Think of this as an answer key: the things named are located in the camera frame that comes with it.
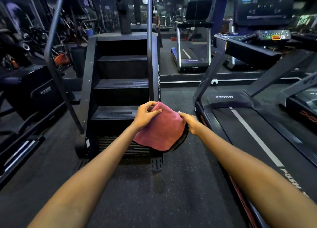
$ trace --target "pink towel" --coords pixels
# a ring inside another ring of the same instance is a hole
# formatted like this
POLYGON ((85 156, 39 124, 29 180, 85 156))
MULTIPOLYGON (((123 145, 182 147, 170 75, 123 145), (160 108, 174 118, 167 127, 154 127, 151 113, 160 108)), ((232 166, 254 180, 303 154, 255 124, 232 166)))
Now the pink towel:
POLYGON ((136 134, 133 141, 160 151, 174 150, 185 140, 188 126, 180 115, 161 102, 153 110, 162 109, 151 122, 136 134))

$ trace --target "handrail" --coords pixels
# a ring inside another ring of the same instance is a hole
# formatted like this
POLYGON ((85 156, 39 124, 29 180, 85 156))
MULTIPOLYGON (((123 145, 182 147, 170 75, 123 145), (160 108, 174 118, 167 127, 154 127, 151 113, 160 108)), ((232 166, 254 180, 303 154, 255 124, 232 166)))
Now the handrail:
MULTIPOLYGON (((152 13, 153 0, 147 0, 147 63, 149 69, 149 81, 153 79, 153 64, 152 64, 152 13)), ((154 98, 153 86, 149 84, 150 99, 154 98)))
POLYGON ((52 47, 53 47, 53 40, 54 40, 54 36, 56 34, 56 28, 57 28, 57 24, 58 24, 58 20, 60 18, 60 13, 61 13, 61 7, 63 4, 63 0, 57 0, 56 3, 56 8, 55 8, 55 13, 54 13, 54 17, 52 20, 52 24, 50 27, 50 33, 49 36, 47 38, 47 43, 46 43, 46 47, 45 47, 45 51, 44 51, 44 59, 46 62, 47 67, 49 68, 49 71, 52 75, 52 78, 67 106, 67 109, 69 110, 76 126, 77 129, 79 130, 80 134, 84 134, 84 129, 82 127, 82 125, 79 122, 79 119, 73 109, 73 106, 70 102, 70 99, 68 98, 66 91, 65 91, 65 84, 63 82, 63 78, 61 77, 61 75, 59 74, 59 72, 57 71, 57 68, 55 67, 55 64, 52 61, 52 47))

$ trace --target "forearm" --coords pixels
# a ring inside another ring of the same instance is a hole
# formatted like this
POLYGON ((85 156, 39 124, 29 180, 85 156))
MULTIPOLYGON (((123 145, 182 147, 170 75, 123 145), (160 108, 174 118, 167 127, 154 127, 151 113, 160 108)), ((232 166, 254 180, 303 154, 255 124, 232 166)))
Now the forearm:
POLYGON ((74 174, 40 210, 29 227, 84 227, 136 133, 137 129, 129 126, 74 174))
POLYGON ((275 170, 232 146, 202 124, 198 136, 269 225, 315 226, 317 206, 275 170))

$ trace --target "control panel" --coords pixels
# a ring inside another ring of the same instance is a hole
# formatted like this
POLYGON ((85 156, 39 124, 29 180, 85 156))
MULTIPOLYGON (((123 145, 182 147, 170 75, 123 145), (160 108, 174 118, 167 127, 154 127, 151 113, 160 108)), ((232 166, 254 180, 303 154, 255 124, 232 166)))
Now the control panel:
POLYGON ((291 39, 289 30, 258 30, 255 32, 259 41, 288 41, 291 39))
POLYGON ((239 26, 288 25, 294 0, 234 0, 234 22, 239 26))

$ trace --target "hand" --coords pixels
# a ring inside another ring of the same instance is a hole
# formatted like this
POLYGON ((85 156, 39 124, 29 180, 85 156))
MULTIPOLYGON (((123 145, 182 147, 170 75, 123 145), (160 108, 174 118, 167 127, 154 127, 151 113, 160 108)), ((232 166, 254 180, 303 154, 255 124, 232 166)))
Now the hand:
POLYGON ((183 112, 178 112, 180 117, 184 119, 184 121, 186 121, 186 123, 188 124, 188 128, 189 128, 189 132, 192 133, 193 135, 197 135, 200 127, 201 127, 201 123, 197 120, 196 116, 191 116, 189 114, 183 113, 183 112))
POLYGON ((132 125, 135 126, 137 131, 142 130, 152 120, 154 116, 162 112, 162 109, 154 110, 151 112, 151 108, 153 108, 156 103, 156 101, 149 101, 143 105, 140 105, 137 111, 137 115, 132 122, 132 125))

